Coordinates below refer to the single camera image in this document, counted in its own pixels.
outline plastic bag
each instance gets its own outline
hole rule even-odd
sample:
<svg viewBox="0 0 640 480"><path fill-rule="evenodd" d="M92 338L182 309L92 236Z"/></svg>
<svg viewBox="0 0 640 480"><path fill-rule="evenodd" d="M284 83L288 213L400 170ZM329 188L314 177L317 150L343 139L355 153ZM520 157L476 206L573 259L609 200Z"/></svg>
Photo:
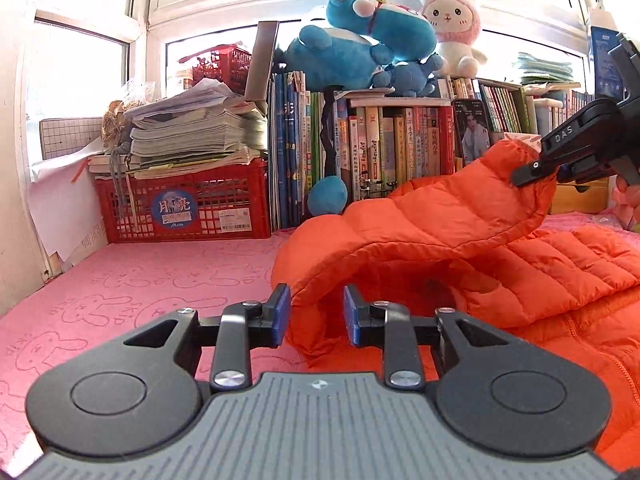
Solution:
<svg viewBox="0 0 640 480"><path fill-rule="evenodd" d="M125 110L148 105L153 100L155 82L140 82L130 79L122 87L122 99L112 101L102 117L102 146L104 153L111 153L125 137L123 133L130 128L130 121L123 113Z"/></svg>

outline blue plush toy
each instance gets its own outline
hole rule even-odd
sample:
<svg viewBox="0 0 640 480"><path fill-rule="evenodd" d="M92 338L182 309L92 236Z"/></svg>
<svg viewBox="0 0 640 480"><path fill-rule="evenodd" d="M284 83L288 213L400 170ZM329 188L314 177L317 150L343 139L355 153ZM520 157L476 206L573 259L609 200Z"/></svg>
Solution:
<svg viewBox="0 0 640 480"><path fill-rule="evenodd" d="M306 89L311 92L321 92L329 86L362 90L371 86L374 75L376 85L386 87L390 75L381 65L392 59L391 50L384 44L372 46L348 30L315 25L302 27L286 52L276 53L275 57L276 62L287 65L287 72L304 72Z"/></svg>
<svg viewBox="0 0 640 480"><path fill-rule="evenodd" d="M347 204L347 187L339 176L318 180L306 202L313 216L339 215Z"/></svg>
<svg viewBox="0 0 640 480"><path fill-rule="evenodd" d="M425 59L436 49L435 32L424 16L383 0L329 0L326 18L332 27L385 44L396 62Z"/></svg>
<svg viewBox="0 0 640 480"><path fill-rule="evenodd" d="M386 72L391 74L391 82L382 86L392 86L396 89L390 94L391 97L427 97L435 90L435 86L430 82L431 75L441 69L443 64L442 58L434 53L424 63L403 61L389 65ZM374 86L377 81L378 78L374 78Z"/></svg>

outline photo of man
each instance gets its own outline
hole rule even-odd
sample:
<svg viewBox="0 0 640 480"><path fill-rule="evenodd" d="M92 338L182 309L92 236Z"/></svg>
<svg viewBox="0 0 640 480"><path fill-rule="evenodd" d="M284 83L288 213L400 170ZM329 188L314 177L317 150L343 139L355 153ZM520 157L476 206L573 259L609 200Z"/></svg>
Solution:
<svg viewBox="0 0 640 480"><path fill-rule="evenodd" d="M465 165L483 156L491 146L482 101L456 102L456 125Z"/></svg>

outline white wall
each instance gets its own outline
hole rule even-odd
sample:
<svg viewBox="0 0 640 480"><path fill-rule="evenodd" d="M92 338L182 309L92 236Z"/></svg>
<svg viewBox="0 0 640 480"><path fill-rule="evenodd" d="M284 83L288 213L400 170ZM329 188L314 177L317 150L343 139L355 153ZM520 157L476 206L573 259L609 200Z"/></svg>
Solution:
<svg viewBox="0 0 640 480"><path fill-rule="evenodd" d="M44 258L24 199L22 57L30 0L0 0L0 316L43 285Z"/></svg>

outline pink bed sheet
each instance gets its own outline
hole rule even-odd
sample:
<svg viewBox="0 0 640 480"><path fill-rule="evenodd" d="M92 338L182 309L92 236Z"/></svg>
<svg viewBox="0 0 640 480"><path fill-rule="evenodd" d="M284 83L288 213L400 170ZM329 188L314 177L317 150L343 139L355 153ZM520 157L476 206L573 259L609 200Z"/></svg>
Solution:
<svg viewBox="0 0 640 480"><path fill-rule="evenodd" d="M624 231L612 214L549 216L543 227L585 224L615 229L640 249L640 235ZM183 306L216 316L227 304L266 300L273 261L287 237L281 232L269 240L110 245L16 306L0 319L0 468L30 433L24 396L38 375ZM211 359L212 349L206 349L198 378L208 377ZM287 345L252 351L252 367L254 377L306 368Z"/></svg>

